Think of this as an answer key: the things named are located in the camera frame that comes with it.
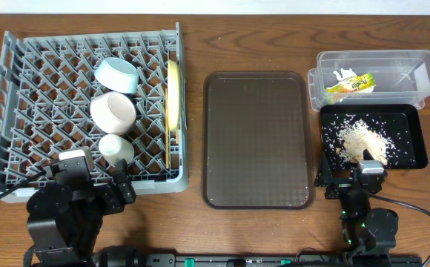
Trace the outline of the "white plastic cup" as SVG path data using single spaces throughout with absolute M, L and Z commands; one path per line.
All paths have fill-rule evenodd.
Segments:
M 116 134 L 103 136 L 99 141 L 98 147 L 102 156 L 112 167 L 115 167 L 122 159 L 126 163 L 130 163 L 135 154 L 133 145 Z

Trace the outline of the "rice food scraps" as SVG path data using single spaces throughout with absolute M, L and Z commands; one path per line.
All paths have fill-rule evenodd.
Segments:
M 407 118 L 395 113 L 329 113 L 321 116 L 323 151 L 334 170 L 352 169 L 363 151 L 386 168 L 417 164 Z

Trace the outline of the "pink white bowl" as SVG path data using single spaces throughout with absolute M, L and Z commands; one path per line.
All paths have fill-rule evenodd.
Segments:
M 90 102 L 90 115 L 95 125 L 107 134 L 125 134 L 136 121 L 132 101 L 115 91 L 95 97 Z

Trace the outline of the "green orange snack wrapper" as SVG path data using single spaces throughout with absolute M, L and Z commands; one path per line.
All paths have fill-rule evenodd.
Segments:
M 356 75 L 341 82 L 338 81 L 336 85 L 325 89 L 328 94 L 327 103 L 341 102 L 345 98 L 344 93 L 371 93 L 375 86 L 376 83 L 371 73 Z

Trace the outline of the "light blue bowl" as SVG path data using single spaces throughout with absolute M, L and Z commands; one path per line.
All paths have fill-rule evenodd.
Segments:
M 139 81 L 136 67 L 116 57 L 105 58 L 94 75 L 106 88 L 125 94 L 134 94 Z

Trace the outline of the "yellow round plate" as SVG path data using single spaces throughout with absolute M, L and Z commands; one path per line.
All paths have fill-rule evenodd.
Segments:
M 179 124 L 180 112 L 180 73 L 175 61 L 168 60 L 168 91 L 167 91 L 167 118 L 168 130 L 175 131 Z

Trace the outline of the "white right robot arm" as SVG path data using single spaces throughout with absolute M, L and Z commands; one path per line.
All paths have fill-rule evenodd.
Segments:
M 387 172 L 382 163 L 367 157 L 346 178 L 335 178 L 322 154 L 314 185 L 325 189 L 327 200 L 339 200 L 343 237 L 350 245 L 342 259 L 351 266 L 393 266 L 389 251 L 396 246 L 399 217 L 386 208 L 372 208 L 370 196 L 381 191 Z

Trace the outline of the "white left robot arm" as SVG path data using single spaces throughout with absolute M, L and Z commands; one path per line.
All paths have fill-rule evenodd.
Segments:
M 44 167 L 55 178 L 28 201 L 27 230 L 33 245 L 24 266 L 138 266 L 136 251 L 113 246 L 95 254 L 106 215 L 118 214 L 136 200 L 124 159 L 116 163 L 110 182 L 94 185 L 85 157 L 55 161 Z

